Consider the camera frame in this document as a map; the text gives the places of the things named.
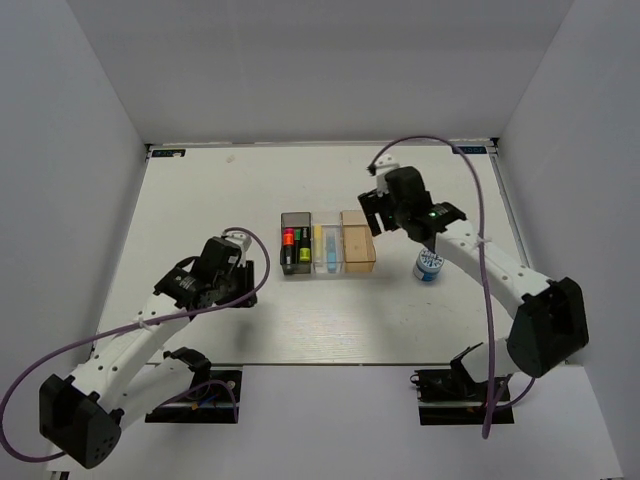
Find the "green cap black highlighter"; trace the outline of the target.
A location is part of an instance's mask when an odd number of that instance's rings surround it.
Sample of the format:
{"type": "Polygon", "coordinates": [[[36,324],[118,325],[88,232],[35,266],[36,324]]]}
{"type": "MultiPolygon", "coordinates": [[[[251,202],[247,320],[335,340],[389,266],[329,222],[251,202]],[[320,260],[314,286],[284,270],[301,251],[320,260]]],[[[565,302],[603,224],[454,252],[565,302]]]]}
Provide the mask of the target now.
{"type": "Polygon", "coordinates": [[[296,258],[296,262],[299,260],[299,251],[300,251],[300,240],[301,239],[301,228],[294,228],[294,254],[296,258]]]}

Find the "yellow translucent glue stick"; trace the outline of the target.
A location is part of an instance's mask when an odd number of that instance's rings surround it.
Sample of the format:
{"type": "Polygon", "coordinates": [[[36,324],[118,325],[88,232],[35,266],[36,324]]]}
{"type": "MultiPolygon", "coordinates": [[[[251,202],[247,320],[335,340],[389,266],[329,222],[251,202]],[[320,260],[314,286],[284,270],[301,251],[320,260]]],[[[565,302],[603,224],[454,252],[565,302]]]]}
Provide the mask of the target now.
{"type": "Polygon", "coordinates": [[[323,258],[323,228],[321,224],[313,226],[313,259],[315,264],[322,262],[323,258]]]}

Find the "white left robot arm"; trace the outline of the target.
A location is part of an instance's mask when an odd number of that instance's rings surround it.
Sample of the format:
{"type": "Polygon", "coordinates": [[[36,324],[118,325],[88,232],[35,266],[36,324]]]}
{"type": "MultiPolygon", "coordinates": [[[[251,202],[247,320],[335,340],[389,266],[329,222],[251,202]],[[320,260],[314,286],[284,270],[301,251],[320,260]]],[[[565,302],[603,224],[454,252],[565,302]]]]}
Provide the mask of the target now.
{"type": "Polygon", "coordinates": [[[39,390],[40,433],[86,469],[102,463],[123,431],[165,401],[185,394],[199,399],[211,387],[211,363],[180,347],[145,368],[166,342],[201,310],[253,306],[254,264],[250,235],[228,229],[208,239],[202,252],[177,262],[153,287],[132,330],[118,333],[69,375],[52,375],[39,390]]]}

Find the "yellow cap black highlighter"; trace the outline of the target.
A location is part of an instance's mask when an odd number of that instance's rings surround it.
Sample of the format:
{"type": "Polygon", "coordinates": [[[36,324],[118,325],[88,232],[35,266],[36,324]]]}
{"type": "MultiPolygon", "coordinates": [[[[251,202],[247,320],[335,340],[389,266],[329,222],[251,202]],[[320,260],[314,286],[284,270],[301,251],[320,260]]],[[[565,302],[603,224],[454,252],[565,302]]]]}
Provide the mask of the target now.
{"type": "Polygon", "coordinates": [[[311,238],[310,229],[302,227],[299,235],[298,261],[300,263],[311,262],[311,238]]]}

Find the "blue white tape roll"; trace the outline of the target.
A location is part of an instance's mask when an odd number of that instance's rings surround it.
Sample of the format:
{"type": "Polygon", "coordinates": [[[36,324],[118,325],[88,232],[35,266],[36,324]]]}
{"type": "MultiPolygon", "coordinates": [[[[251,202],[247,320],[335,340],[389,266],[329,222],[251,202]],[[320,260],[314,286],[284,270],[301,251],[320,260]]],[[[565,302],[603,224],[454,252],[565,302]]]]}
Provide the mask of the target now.
{"type": "Polygon", "coordinates": [[[431,282],[437,279],[443,265],[444,259],[441,256],[423,248],[416,258],[413,274],[422,282],[431,282]]]}

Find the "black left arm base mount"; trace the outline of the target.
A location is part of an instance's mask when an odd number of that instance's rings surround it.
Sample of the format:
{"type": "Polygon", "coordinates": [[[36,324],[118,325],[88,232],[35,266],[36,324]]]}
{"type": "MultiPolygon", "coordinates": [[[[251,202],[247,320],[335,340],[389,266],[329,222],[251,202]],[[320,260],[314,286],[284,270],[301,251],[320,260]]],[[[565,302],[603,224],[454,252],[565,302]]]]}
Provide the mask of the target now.
{"type": "Polygon", "coordinates": [[[147,424],[223,425],[239,419],[243,370],[212,369],[209,384],[162,405],[144,418],[147,424]]]}

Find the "blue translucent glue stick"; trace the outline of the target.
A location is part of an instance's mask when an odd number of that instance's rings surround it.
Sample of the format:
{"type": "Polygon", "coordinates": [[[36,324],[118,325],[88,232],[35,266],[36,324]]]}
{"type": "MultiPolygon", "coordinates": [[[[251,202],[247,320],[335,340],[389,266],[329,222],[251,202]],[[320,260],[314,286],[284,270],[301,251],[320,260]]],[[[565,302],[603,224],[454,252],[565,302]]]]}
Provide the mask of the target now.
{"type": "Polygon", "coordinates": [[[327,256],[327,271],[329,273],[335,273],[337,271],[337,247],[335,231],[328,230],[326,234],[326,256],[327,256]]]}

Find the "orange cap black highlighter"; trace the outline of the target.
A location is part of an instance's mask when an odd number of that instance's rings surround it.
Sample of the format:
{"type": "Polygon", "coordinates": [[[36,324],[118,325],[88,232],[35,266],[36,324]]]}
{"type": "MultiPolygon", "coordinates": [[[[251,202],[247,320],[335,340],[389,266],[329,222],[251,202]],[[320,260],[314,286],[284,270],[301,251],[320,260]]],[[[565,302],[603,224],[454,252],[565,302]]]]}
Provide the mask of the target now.
{"type": "Polygon", "coordinates": [[[286,266],[293,265],[295,263],[294,236],[282,237],[282,251],[283,251],[283,264],[286,266]]]}

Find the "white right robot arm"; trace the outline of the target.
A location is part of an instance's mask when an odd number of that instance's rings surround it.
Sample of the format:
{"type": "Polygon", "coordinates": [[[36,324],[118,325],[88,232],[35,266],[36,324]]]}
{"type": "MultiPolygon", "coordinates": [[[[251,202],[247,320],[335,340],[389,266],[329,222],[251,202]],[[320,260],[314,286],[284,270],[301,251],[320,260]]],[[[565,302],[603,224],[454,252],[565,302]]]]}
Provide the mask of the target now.
{"type": "Polygon", "coordinates": [[[588,344],[583,293],[574,280],[554,281],[485,241],[461,210],[432,201],[413,167],[386,167],[376,182],[358,198],[373,235],[404,230],[487,284],[512,319],[507,336],[470,347],[451,361],[451,384],[459,396],[477,397],[492,377],[522,372],[540,378],[588,344]]]}

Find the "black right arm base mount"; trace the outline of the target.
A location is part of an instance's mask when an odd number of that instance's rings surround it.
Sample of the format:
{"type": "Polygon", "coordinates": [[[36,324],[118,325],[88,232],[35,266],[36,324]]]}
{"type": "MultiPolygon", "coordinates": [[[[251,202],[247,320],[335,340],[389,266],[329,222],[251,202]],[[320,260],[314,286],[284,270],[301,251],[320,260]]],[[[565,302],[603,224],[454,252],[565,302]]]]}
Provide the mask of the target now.
{"type": "MultiPolygon", "coordinates": [[[[489,400],[488,355],[488,346],[479,343],[463,350],[442,368],[414,371],[410,381],[417,391],[422,426],[470,426],[484,422],[489,400]]],[[[495,360],[494,393],[498,400],[492,423],[512,424],[507,384],[519,368],[508,354],[504,340],[499,340],[495,347],[495,360]]]]}

